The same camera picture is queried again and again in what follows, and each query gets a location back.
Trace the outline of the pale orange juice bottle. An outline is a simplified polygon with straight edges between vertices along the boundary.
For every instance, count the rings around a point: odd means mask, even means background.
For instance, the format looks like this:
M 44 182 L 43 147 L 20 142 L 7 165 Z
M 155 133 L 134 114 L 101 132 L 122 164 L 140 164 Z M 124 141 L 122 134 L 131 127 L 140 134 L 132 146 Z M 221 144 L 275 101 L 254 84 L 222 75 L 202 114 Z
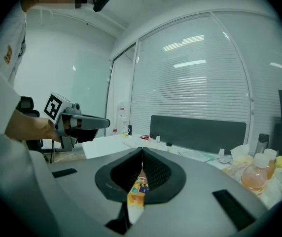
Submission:
M 241 176 L 241 184 L 256 196 L 260 196 L 265 189 L 269 161 L 265 154 L 255 154 L 252 164 L 246 167 Z

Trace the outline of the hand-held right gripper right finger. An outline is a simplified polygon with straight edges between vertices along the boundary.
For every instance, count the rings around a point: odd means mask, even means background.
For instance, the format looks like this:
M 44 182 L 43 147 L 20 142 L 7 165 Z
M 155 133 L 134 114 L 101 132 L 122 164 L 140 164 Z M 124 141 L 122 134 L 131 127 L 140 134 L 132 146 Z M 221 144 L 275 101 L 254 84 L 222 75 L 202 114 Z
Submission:
M 131 237 L 257 237 L 264 204 L 218 168 L 144 148 L 150 191 Z

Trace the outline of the white window blind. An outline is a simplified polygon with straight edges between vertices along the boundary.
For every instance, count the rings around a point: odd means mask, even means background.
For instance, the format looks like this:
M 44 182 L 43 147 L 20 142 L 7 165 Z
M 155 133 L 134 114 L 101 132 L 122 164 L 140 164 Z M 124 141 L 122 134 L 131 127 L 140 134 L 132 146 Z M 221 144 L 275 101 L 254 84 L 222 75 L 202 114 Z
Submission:
M 282 90 L 282 24 L 273 18 L 241 11 L 216 12 L 238 48 L 251 86 L 252 143 L 260 133 L 273 135 L 280 122 Z
M 130 122 L 153 115 L 249 123 L 249 89 L 229 35 L 210 13 L 170 23 L 139 41 Z

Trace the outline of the dark grey desk divider panel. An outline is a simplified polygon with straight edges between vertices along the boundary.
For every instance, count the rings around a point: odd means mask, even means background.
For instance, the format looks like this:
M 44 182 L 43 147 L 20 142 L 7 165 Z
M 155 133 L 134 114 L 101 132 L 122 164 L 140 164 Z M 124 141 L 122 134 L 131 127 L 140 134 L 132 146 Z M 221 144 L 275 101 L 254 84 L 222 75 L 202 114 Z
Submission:
M 196 118 L 179 118 L 152 115 L 149 136 L 173 146 L 226 155 L 244 143 L 247 124 Z

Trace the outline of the person's left hand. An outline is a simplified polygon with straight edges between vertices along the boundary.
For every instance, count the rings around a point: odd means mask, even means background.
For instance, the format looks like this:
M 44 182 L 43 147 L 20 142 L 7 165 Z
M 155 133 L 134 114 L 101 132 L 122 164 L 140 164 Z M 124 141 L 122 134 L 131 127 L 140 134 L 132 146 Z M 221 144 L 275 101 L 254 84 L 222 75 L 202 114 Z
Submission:
M 55 125 L 49 119 L 45 119 L 45 122 L 42 128 L 42 138 L 51 139 L 55 142 L 60 142 L 60 137 L 55 129 Z

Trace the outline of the small clear packet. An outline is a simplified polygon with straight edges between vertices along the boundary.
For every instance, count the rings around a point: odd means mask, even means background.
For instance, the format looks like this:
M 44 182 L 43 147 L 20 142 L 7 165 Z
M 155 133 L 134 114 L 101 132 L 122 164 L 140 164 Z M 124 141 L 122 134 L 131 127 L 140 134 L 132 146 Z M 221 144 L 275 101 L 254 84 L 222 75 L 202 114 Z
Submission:
M 229 155 L 224 155 L 224 156 L 216 158 L 216 161 L 221 163 L 221 164 L 228 164 L 232 160 L 233 160 L 232 156 L 229 156 Z

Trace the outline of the glass door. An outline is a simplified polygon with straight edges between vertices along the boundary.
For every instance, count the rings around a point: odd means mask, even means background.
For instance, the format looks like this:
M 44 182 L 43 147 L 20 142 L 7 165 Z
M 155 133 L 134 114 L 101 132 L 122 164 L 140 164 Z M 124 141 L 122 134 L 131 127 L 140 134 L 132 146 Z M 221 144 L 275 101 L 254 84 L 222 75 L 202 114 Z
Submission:
M 128 102 L 131 96 L 135 49 L 136 46 L 132 45 L 112 63 L 106 102 L 106 118 L 110 120 L 110 126 L 106 128 L 105 136 L 112 136 L 112 130 L 117 128 L 117 110 L 120 102 L 127 102 L 127 114 L 129 112 Z

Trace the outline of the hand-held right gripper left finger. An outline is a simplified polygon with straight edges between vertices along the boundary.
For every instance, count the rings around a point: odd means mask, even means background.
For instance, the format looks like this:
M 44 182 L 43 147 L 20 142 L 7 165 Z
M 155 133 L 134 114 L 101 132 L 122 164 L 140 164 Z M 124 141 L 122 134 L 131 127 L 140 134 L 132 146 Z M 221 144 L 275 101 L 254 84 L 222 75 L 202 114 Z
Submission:
M 142 149 L 65 163 L 49 169 L 73 202 L 101 225 L 123 235 L 131 227 L 128 193 L 142 169 Z

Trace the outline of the clear plastic bag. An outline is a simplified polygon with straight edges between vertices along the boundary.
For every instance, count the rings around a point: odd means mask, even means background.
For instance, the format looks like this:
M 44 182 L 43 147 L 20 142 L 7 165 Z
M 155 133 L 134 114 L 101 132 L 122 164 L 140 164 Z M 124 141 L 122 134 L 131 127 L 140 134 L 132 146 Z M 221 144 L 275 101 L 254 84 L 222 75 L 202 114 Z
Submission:
M 244 162 L 233 164 L 225 170 L 225 173 L 228 174 L 235 181 L 240 182 L 241 176 L 247 167 L 248 165 Z

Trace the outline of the plastic water bottle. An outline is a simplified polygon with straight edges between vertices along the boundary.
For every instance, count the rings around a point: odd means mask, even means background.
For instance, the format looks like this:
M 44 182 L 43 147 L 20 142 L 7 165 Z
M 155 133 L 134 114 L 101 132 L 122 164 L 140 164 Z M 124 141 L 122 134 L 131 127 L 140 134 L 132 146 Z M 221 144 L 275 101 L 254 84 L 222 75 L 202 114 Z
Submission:
M 128 132 L 128 114 L 127 114 L 127 102 L 122 101 L 118 104 L 117 110 L 117 131 Z

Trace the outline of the white crumpled paper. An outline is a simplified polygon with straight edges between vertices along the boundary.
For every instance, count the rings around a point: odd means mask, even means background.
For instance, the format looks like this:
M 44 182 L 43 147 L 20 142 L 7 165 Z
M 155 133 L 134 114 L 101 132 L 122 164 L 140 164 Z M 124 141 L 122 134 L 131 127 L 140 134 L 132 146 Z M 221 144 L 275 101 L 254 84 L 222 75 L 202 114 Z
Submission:
M 245 156 L 249 153 L 249 145 L 240 145 L 230 150 L 233 160 L 238 159 L 239 157 Z

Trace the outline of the black office chair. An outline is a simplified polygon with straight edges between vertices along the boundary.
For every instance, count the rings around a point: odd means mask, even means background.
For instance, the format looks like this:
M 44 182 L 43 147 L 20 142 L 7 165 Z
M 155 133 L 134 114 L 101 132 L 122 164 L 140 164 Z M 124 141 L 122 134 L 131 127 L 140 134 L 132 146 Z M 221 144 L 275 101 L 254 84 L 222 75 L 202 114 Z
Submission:
M 34 109 L 34 101 L 32 97 L 21 96 L 20 102 L 18 103 L 16 110 L 30 117 L 34 117 L 34 118 L 40 117 L 39 111 Z M 29 150 L 42 153 L 44 159 L 46 160 L 46 162 L 48 162 L 48 157 L 44 155 L 44 152 L 42 150 L 43 147 L 42 140 L 27 140 L 24 142 Z

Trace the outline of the yellow crumpled bag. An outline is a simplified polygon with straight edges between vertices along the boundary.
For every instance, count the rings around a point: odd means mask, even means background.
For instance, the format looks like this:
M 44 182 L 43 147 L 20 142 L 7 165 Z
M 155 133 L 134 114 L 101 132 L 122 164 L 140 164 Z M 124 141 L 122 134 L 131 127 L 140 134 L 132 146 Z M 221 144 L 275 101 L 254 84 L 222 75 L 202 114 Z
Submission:
M 245 169 L 253 162 L 253 157 L 250 155 L 240 155 L 232 159 L 231 167 L 237 169 Z

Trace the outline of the person's white t-shirt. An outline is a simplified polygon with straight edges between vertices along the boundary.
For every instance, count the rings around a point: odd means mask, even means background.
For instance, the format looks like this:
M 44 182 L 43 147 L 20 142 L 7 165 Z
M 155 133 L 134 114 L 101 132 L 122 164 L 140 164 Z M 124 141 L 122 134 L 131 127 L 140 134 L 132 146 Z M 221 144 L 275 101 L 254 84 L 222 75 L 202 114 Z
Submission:
M 26 50 L 26 13 L 17 3 L 0 26 L 0 134 L 4 134 L 20 97 L 14 81 Z

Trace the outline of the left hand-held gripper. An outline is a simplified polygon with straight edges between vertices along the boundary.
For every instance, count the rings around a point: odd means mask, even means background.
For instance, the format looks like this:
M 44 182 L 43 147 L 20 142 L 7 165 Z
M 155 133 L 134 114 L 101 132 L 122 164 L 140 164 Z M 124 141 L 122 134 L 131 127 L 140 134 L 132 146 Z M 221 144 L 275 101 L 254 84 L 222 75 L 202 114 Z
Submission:
M 73 149 L 78 143 L 91 142 L 96 137 L 99 129 L 110 126 L 110 120 L 106 118 L 80 115 L 80 106 L 65 97 L 52 92 L 43 110 L 51 120 L 59 135 L 61 149 Z M 69 135 L 64 127 L 64 117 L 70 119 Z

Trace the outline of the yellow snack packet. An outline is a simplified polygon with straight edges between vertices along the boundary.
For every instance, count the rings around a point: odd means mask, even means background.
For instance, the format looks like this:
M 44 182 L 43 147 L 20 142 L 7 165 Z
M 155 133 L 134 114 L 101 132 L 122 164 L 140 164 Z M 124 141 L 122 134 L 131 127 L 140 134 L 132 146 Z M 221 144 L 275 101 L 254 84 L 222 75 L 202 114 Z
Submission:
M 130 207 L 144 209 L 144 199 L 149 193 L 149 186 L 145 172 L 141 170 L 134 185 L 127 196 L 127 204 Z

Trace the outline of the grey water bottle black lid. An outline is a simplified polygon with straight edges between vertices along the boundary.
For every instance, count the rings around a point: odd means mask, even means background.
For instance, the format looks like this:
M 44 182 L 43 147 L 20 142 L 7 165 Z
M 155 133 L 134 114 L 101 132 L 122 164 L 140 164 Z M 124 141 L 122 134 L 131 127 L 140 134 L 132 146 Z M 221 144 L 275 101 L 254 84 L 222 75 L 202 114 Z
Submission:
M 264 153 L 265 149 L 268 147 L 269 144 L 269 134 L 260 133 L 258 136 L 258 142 L 255 149 L 255 154 L 262 154 Z

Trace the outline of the person's left forearm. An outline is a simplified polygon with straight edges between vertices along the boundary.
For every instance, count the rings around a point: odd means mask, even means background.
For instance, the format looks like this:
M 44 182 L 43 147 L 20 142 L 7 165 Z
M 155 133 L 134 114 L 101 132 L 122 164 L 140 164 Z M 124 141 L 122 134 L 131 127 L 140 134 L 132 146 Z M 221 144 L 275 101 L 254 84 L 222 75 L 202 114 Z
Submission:
M 6 127 L 5 135 L 10 139 L 28 141 L 48 139 L 49 132 L 48 119 L 30 117 L 15 110 Z

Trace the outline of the grey zip bag teal strip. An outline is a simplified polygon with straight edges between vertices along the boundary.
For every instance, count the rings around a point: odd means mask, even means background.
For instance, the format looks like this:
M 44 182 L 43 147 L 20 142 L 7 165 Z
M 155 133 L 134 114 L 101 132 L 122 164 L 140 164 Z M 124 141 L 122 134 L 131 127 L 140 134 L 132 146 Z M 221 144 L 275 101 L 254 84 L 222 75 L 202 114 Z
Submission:
M 208 162 L 208 161 L 215 160 L 215 157 L 207 153 L 200 152 L 200 151 L 182 150 L 182 151 L 178 151 L 178 154 L 180 156 L 194 159 L 194 160 L 201 161 L 201 162 Z

